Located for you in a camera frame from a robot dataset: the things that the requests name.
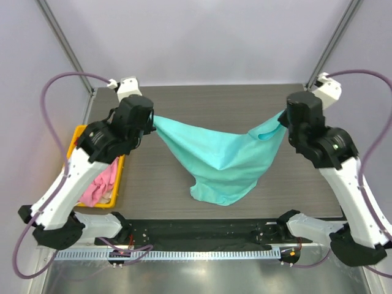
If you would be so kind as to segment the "teal t shirt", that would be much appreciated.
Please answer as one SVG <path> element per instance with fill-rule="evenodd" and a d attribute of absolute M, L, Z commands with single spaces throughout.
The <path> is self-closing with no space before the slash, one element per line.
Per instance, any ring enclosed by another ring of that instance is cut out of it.
<path fill-rule="evenodd" d="M 248 194 L 272 165 L 286 129 L 276 114 L 245 134 L 218 132 L 155 116 L 158 136 L 194 177 L 190 195 L 232 205 Z"/>

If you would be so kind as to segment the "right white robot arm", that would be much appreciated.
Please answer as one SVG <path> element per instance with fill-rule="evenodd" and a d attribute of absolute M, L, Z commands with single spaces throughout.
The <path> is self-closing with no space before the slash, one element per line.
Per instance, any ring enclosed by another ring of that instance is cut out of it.
<path fill-rule="evenodd" d="M 391 240 L 378 224 L 373 199 L 365 180 L 357 174 L 358 151 L 344 129 L 325 124 L 323 102 L 312 92 L 295 92 L 278 121 L 288 129 L 296 153 L 311 161 L 332 188 L 346 223 L 333 224 L 292 209 L 277 219 L 277 237 L 285 242 L 308 239 L 328 246 L 345 265 L 376 265 L 386 256 Z"/>

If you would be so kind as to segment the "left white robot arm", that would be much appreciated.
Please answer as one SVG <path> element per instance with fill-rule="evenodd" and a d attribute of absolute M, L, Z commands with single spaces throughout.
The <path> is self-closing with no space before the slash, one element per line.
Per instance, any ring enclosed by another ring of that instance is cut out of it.
<path fill-rule="evenodd" d="M 153 102 L 133 94 L 110 110 L 106 119 L 86 126 L 47 192 L 35 204 L 18 210 L 24 223 L 34 227 L 32 235 L 39 245 L 61 251 L 99 237 L 118 245 L 129 240 L 131 227 L 120 213 L 82 214 L 74 206 L 115 159 L 130 154 L 144 135 L 154 131 L 153 115 Z"/>

